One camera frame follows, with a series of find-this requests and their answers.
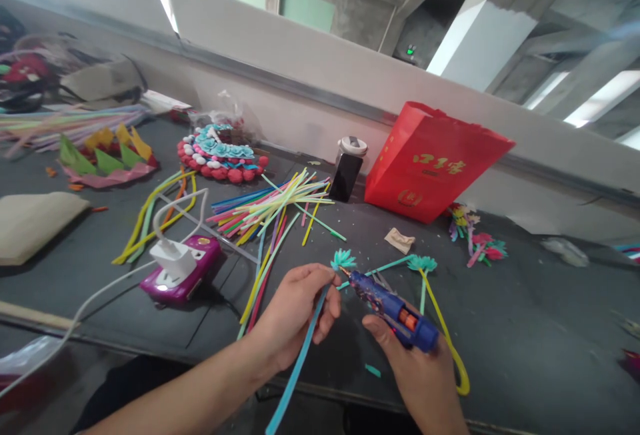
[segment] green paper triangle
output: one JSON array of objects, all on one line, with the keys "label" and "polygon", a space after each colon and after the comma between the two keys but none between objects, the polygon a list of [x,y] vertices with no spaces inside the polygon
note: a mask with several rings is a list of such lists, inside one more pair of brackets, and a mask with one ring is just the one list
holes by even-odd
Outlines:
[{"label": "green paper triangle", "polygon": [[86,175],[87,173],[95,175],[95,166],[91,165],[91,162],[62,133],[60,135],[60,161],[78,175]]},{"label": "green paper triangle", "polygon": [[95,149],[95,158],[98,161],[98,168],[104,171],[107,175],[111,175],[111,172],[117,169],[125,169],[125,166],[121,161],[107,155],[99,148]]},{"label": "green paper triangle", "polygon": [[124,162],[125,166],[127,166],[128,168],[133,168],[136,163],[144,163],[145,165],[147,164],[144,158],[142,158],[140,155],[135,153],[135,151],[133,151],[126,145],[123,145],[122,143],[120,143],[120,156],[122,157],[122,161]]}]

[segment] gift bag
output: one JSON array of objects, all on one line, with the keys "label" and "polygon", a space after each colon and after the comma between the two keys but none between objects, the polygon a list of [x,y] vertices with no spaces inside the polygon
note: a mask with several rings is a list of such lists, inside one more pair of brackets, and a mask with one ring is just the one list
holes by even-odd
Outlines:
[{"label": "gift bag", "polygon": [[369,176],[365,201],[431,223],[515,142],[408,101]]}]

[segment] charging cable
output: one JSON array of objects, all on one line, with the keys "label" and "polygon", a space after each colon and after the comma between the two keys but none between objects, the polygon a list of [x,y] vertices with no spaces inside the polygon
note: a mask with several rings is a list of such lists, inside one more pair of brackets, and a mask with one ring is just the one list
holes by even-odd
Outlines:
[{"label": "charging cable", "polygon": [[[195,232],[197,232],[198,230],[200,230],[200,227],[203,226],[203,223],[205,221],[205,206],[207,204],[207,198],[209,197],[209,188],[203,188],[200,189],[198,191],[195,191],[189,195],[186,195],[182,198],[179,198],[177,200],[173,200],[170,203],[168,203],[166,206],[162,207],[153,217],[153,230],[155,231],[157,237],[160,239],[160,242],[163,244],[168,244],[168,245],[172,245],[173,244],[164,236],[164,234],[160,231],[160,226],[159,226],[159,218],[160,215],[162,215],[163,213],[165,213],[168,209],[170,209],[172,206],[176,206],[178,203],[185,201],[187,199],[191,199],[195,196],[198,195],[202,195],[203,199],[202,199],[202,205],[200,207],[200,220],[198,220],[197,225],[195,227],[195,229],[189,234],[187,235],[184,240],[182,240],[181,243],[186,242],[191,236],[193,236],[195,234]],[[67,341],[69,340],[69,338],[71,337],[75,327],[78,324],[78,321],[80,320],[80,317],[82,316],[82,314],[85,312],[85,310],[87,309],[87,307],[89,306],[89,304],[95,300],[96,298],[98,298],[100,295],[102,295],[103,293],[105,293],[107,290],[109,290],[111,287],[113,287],[114,285],[117,285],[120,282],[123,282],[124,280],[126,280],[127,278],[131,277],[134,273],[139,272],[140,270],[144,269],[144,268],[148,268],[151,265],[155,264],[156,261],[153,260],[151,262],[148,262],[142,266],[139,266],[138,268],[135,268],[134,270],[131,270],[130,272],[126,273],[125,275],[122,275],[120,278],[117,278],[115,280],[113,280],[110,284],[106,285],[105,287],[102,287],[100,290],[98,290],[97,292],[95,292],[93,295],[91,295],[89,298],[87,298],[87,300],[80,305],[80,308],[78,308],[78,311],[75,312],[75,315],[73,316],[73,321],[71,322],[71,326],[69,326],[69,329],[67,330],[67,332],[65,333],[65,335],[62,337],[62,341],[60,342],[60,344],[56,347],[55,350],[53,350],[46,358],[42,359],[38,364],[34,365],[34,367],[32,369],[30,369],[27,373],[23,374],[22,376],[20,376],[18,379],[16,379],[11,385],[9,385],[8,387],[6,387],[4,390],[2,390],[0,392],[0,398],[4,397],[4,395],[8,394],[10,391],[12,391],[15,387],[17,387],[18,385],[20,385],[20,383],[22,383],[25,379],[27,379],[28,377],[30,377],[31,375],[33,375],[37,370],[40,369],[40,367],[42,367],[43,365],[45,365],[46,363],[48,363],[49,360],[51,360],[54,356],[56,356],[61,350],[62,347],[65,345],[65,343],[67,343]]]}]

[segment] hot glue gun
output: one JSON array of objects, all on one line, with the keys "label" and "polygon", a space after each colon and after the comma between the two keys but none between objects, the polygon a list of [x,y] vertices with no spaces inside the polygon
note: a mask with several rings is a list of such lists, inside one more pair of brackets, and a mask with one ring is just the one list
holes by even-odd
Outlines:
[{"label": "hot glue gun", "polygon": [[428,353],[435,347],[439,335],[437,328],[393,292],[381,275],[374,273],[368,277],[355,270],[350,272],[343,267],[340,270],[349,278],[355,293],[371,304],[373,311],[387,322],[405,348],[417,346]]}]

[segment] power adapter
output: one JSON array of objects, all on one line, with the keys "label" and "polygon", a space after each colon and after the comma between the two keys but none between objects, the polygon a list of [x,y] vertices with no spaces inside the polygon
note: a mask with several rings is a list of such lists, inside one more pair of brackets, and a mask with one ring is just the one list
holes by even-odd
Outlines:
[{"label": "power adapter", "polygon": [[184,280],[197,266],[188,246],[162,239],[150,250],[151,256],[173,279]]}]

